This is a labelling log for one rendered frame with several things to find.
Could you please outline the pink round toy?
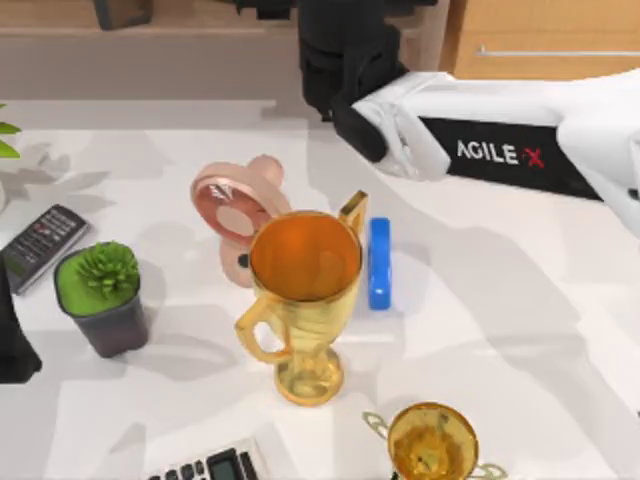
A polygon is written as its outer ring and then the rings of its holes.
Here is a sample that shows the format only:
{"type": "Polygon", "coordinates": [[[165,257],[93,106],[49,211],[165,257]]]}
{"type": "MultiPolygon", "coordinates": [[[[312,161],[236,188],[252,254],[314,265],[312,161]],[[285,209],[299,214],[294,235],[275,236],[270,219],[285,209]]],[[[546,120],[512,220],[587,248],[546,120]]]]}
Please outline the pink round toy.
{"type": "Polygon", "coordinates": [[[220,263],[228,280],[252,286],[248,254],[260,228],[274,217],[291,211],[281,185],[284,170],[270,155],[248,164],[217,162],[204,167],[192,182],[195,209],[220,237],[220,263]]]}

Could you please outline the green plant in grey pot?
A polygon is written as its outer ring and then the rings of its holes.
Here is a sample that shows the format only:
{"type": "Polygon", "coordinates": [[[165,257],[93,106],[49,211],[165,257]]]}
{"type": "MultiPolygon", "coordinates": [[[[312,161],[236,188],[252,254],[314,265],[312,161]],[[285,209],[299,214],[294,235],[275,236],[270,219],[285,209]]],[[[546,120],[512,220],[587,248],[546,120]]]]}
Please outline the green plant in grey pot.
{"type": "Polygon", "coordinates": [[[74,251],[54,271],[60,309],[103,358],[140,349],[148,342],[140,287],[134,252],[116,241],[74,251]]]}

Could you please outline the green leafy plant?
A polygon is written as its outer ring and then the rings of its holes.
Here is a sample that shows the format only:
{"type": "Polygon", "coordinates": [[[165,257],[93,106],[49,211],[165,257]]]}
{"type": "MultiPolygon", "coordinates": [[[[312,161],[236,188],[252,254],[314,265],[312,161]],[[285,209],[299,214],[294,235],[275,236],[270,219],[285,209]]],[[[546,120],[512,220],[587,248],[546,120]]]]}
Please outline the green leafy plant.
{"type": "MultiPolygon", "coordinates": [[[[13,137],[22,130],[14,124],[0,121],[0,160],[15,160],[20,158],[20,153],[13,145],[6,141],[6,137],[13,137]]],[[[0,213],[7,205],[7,194],[3,182],[0,180],[0,213]]]]}

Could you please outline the dark grey box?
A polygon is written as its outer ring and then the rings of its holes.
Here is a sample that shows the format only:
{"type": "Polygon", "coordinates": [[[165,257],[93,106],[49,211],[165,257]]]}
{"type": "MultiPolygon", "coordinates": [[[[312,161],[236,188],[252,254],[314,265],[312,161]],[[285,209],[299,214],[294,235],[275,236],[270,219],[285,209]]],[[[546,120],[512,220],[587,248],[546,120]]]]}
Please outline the dark grey box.
{"type": "Polygon", "coordinates": [[[92,0],[98,25],[103,31],[149,24],[153,0],[92,0]]]}

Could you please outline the small gold trophy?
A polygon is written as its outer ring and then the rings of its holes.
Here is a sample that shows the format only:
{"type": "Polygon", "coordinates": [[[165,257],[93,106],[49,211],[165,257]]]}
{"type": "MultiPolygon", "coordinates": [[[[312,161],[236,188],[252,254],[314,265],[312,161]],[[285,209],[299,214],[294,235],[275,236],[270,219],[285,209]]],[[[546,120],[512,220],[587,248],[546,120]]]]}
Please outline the small gold trophy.
{"type": "Polygon", "coordinates": [[[479,461],[479,442],[469,421],[437,402],[400,411],[391,422],[370,411],[363,421],[382,438],[393,466],[390,480],[508,480],[506,470],[479,461]]]}

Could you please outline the wooden open shelf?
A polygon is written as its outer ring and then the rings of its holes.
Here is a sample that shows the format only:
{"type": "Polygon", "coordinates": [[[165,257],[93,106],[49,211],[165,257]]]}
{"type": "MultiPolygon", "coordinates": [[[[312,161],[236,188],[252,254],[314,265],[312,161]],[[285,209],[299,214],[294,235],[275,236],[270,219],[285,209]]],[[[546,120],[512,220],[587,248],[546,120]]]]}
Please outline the wooden open shelf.
{"type": "Polygon", "coordinates": [[[216,0],[154,0],[150,23],[99,28],[92,0],[0,0],[0,98],[273,99],[299,92],[296,20],[216,0]]]}

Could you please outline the wooden cupboard door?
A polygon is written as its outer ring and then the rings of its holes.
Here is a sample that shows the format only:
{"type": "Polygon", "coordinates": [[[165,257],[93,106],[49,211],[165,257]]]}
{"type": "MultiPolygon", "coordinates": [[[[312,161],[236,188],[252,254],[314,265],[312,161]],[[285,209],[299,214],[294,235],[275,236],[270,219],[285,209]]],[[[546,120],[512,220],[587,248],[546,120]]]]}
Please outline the wooden cupboard door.
{"type": "Polygon", "coordinates": [[[439,68],[463,79],[567,80],[640,58],[493,58],[475,50],[640,50],[640,0],[450,0],[439,68]]]}

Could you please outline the blue rounded block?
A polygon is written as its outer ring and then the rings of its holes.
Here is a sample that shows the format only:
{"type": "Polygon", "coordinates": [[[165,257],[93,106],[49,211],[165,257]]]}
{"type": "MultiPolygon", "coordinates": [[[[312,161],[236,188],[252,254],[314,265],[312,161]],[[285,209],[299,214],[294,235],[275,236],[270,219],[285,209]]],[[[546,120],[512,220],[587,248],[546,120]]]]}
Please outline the blue rounded block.
{"type": "Polygon", "coordinates": [[[391,307],[391,222],[387,217],[369,221],[368,235],[368,304],[371,310],[382,311],[391,307]]]}

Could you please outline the large gold trophy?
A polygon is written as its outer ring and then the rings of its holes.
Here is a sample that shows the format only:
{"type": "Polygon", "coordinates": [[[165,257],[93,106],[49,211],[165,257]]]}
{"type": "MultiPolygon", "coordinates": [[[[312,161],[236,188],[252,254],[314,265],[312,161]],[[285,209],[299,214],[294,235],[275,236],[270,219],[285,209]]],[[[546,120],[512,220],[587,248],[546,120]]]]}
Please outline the large gold trophy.
{"type": "Polygon", "coordinates": [[[299,210],[266,223],[249,250],[256,300],[236,321],[245,350],[274,367],[288,401],[314,407],[340,390],[344,369],[332,343],[354,309],[366,255],[360,241],[368,195],[338,215],[299,210]]]}

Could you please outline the black remote control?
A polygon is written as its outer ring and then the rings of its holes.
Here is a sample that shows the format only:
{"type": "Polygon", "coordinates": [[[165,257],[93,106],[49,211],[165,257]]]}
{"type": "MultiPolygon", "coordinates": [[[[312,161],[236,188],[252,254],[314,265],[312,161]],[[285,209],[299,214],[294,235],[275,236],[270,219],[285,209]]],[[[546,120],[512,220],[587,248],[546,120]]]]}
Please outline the black remote control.
{"type": "Polygon", "coordinates": [[[69,208],[52,205],[2,249],[11,292],[21,295],[28,290],[89,229],[90,224],[69,208]]]}

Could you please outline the white and black calculator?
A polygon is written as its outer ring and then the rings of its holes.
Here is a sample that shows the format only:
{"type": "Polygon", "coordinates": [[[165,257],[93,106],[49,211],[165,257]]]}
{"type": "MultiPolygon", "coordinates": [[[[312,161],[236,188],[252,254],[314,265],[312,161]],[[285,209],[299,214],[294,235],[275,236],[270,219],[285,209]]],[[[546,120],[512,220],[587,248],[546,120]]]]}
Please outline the white and black calculator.
{"type": "Polygon", "coordinates": [[[141,480],[270,480],[253,438],[155,467],[141,480]]]}

